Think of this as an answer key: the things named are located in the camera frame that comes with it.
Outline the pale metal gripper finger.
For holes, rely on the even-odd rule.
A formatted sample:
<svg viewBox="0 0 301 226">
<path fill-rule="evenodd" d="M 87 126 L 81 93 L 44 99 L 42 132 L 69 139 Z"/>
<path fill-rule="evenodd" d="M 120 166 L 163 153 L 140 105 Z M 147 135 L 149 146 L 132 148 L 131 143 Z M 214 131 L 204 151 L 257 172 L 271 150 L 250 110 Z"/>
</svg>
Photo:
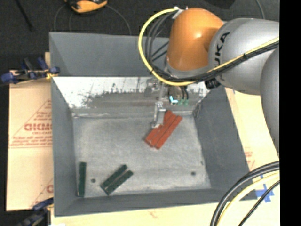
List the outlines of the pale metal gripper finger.
<svg viewBox="0 0 301 226">
<path fill-rule="evenodd" d="M 154 118 L 151 124 L 152 128 L 157 128 L 159 126 L 159 122 L 158 122 L 159 109 L 160 109 L 160 102 L 156 102 L 154 105 Z"/>
<path fill-rule="evenodd" d="M 164 123 L 164 116 L 166 113 L 166 108 L 164 107 L 162 102 L 158 103 L 158 125 L 162 125 Z"/>
</svg>

